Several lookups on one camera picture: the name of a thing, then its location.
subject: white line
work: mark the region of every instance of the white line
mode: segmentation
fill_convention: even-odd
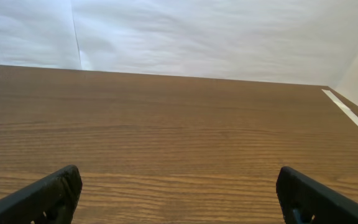
[[[345,114],[358,126],[358,116],[356,116],[350,108],[348,108],[340,99],[338,99],[331,91],[329,90],[322,90],[327,94],[332,101],[338,105],[338,107],[345,112]]]

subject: white paper sheet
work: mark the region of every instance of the white paper sheet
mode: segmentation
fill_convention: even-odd
[[[0,64],[81,69],[70,0],[0,0]]]
[[[73,0],[83,69],[329,85],[358,0]]]

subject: wood grain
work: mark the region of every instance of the wood grain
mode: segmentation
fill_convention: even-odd
[[[0,198],[75,164],[73,223],[283,223],[292,166],[358,202],[358,127],[322,88],[0,66]]]

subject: wooden table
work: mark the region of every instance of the wooden table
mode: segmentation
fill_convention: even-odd
[[[73,223],[283,223],[292,166],[358,202],[358,127],[322,88],[0,66],[0,198],[75,164]]]

